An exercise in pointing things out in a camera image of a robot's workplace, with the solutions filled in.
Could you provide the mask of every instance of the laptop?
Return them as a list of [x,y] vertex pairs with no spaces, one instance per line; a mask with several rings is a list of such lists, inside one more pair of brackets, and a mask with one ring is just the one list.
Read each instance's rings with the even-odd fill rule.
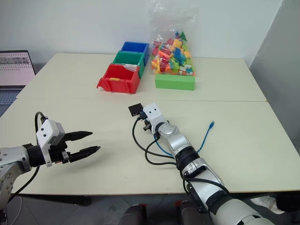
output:
[[28,51],[0,51],[0,116],[34,76]]

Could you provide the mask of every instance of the blue plastic bin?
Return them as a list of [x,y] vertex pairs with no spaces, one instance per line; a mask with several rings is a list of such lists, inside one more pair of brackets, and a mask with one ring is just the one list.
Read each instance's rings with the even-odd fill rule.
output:
[[148,54],[149,44],[139,43],[139,42],[130,42],[126,41],[121,49],[123,52],[131,53],[144,53],[144,65],[147,64],[149,54]]

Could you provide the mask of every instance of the white cable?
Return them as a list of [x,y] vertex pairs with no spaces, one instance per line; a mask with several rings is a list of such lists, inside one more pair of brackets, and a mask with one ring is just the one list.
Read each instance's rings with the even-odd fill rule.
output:
[[21,213],[23,200],[22,200],[22,197],[19,196],[19,198],[20,198],[20,203],[21,203],[20,209],[19,209],[19,212],[18,212],[17,216],[15,217],[15,219],[13,220],[13,222],[10,225],[13,225],[15,223],[15,221],[18,219],[18,217],[19,217],[19,215]]

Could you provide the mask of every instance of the green foam block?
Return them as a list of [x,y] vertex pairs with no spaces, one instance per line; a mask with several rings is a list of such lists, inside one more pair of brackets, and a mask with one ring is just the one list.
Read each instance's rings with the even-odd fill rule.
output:
[[194,90],[195,77],[185,75],[157,74],[155,76],[156,88]]

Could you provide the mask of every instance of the red plastic bin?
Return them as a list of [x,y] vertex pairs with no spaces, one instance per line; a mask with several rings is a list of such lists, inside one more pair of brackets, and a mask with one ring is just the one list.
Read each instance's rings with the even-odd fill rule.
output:
[[110,64],[106,73],[100,78],[97,88],[105,91],[135,94],[140,83],[139,67],[132,65]]

